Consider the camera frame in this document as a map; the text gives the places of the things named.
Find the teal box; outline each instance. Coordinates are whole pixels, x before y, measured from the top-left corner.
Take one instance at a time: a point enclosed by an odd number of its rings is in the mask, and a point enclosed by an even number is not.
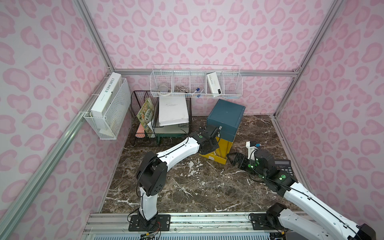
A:
[[[220,137],[233,142],[240,126],[245,106],[219,99],[207,117],[207,125],[222,127]]]

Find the ventilation grille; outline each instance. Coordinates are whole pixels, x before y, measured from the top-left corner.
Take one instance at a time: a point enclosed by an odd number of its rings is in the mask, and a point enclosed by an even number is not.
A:
[[[134,234],[97,234],[94,240],[138,240]],[[162,233],[159,240],[270,240],[269,233]]]

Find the yellow box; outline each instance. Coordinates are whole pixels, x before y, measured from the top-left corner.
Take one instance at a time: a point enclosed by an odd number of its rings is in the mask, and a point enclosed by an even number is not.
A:
[[[229,142],[227,140],[220,139],[219,137],[216,137],[216,140],[217,141],[220,140],[218,143],[219,148],[216,149],[216,151],[208,153],[206,155],[200,154],[200,156],[214,160],[214,161],[219,162],[221,164],[225,164],[227,162],[227,154],[231,150],[233,142]]]

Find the calculator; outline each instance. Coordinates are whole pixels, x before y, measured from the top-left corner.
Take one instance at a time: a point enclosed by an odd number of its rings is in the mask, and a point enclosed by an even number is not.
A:
[[[292,170],[291,160],[287,159],[275,159],[275,165],[277,170],[286,171],[292,176],[295,176]]]

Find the dark marble tabletop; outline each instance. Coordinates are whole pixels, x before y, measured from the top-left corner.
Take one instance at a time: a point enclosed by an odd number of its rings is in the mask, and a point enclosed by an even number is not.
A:
[[[207,117],[193,117],[192,130],[206,124]],[[174,144],[183,139],[173,139]],[[247,154],[246,141],[255,140],[275,158],[286,159],[283,146],[269,116],[244,116],[231,152]],[[136,171],[147,151],[160,152],[171,146],[132,146],[127,141],[113,177],[102,213],[128,213],[139,207],[135,193]],[[159,193],[159,212],[265,211],[275,202],[300,210],[264,184],[250,180],[248,173],[198,154],[176,164],[167,174]]]

